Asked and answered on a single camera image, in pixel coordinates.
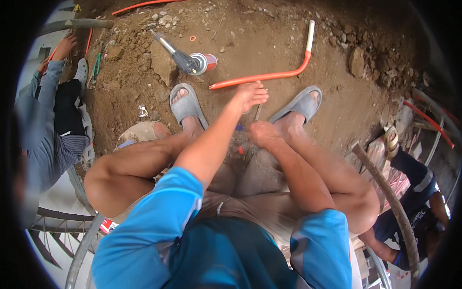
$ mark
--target gray slide sandal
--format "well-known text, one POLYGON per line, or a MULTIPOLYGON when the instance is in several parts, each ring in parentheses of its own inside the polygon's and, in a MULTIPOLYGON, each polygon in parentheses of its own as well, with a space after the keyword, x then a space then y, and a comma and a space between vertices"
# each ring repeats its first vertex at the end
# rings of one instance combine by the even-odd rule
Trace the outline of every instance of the gray slide sandal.
POLYGON ((202 127, 204 129, 208 128, 208 123, 202 114, 201 105, 197 99, 196 92, 191 85, 187 83, 180 83, 173 87, 170 92, 170 108, 172 109, 173 115, 175 116, 178 124, 181 124, 181 121, 185 117, 196 116, 199 118, 202 127), (188 91, 188 95, 172 104, 172 100, 175 99, 176 95, 182 88, 188 91))
POLYGON ((319 106, 322 102, 322 92, 317 86, 309 86, 304 90, 300 91, 299 94, 282 110, 278 111, 273 117, 269 120, 270 123, 275 123, 277 120, 285 117, 289 112, 296 111, 303 116, 305 116, 305 123, 307 123, 310 118, 315 115, 316 111, 319 109, 319 106), (314 99, 310 96, 310 92, 316 91, 319 93, 317 97, 317 106, 315 106, 314 99))

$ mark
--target black pants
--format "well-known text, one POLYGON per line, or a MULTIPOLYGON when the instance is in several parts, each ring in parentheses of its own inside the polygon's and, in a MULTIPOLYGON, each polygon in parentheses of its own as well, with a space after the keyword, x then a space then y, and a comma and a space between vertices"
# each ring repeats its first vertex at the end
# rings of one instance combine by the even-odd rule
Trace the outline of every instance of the black pants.
MULTIPOLYGON (((40 93, 41 86, 37 89, 36 98, 40 93)), ((75 107, 74 103, 80 95, 82 86, 80 81, 72 79, 58 85, 55 96, 55 131, 62 135, 85 135, 82 123, 82 114, 75 107)))

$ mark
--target blue shirt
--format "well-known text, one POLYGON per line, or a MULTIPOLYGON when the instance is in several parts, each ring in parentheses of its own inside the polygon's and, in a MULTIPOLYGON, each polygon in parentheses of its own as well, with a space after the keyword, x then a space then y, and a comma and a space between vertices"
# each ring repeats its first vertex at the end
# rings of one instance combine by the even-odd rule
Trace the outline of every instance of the blue shirt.
POLYGON ((194 220, 204 188, 173 167, 93 259, 101 288, 351 288, 348 225, 327 209, 303 217, 291 237, 289 269, 259 225, 241 218, 194 220))

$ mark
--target white pipe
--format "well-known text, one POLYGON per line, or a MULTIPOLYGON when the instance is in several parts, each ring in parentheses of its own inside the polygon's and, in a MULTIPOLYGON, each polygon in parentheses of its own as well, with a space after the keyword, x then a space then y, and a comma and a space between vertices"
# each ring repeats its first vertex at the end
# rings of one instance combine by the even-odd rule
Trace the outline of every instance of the white pipe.
POLYGON ((311 52, 311 47, 313 47, 313 37, 315 35, 315 21, 310 20, 310 25, 308 26, 308 41, 306 42, 306 50, 311 52))

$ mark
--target beige shorts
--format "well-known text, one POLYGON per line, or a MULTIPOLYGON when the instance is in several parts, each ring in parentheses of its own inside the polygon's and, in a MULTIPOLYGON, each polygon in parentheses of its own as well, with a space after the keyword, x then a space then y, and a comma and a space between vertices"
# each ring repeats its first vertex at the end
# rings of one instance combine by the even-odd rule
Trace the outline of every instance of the beige shorts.
MULTIPOLYGON (((120 215, 110 218, 121 224, 133 208, 147 195, 140 197, 120 215)), ((202 208, 196 219, 207 217, 239 217, 262 226, 282 249, 289 245, 297 220, 302 216, 288 192, 260 194, 241 199, 227 195, 204 192, 202 208)))

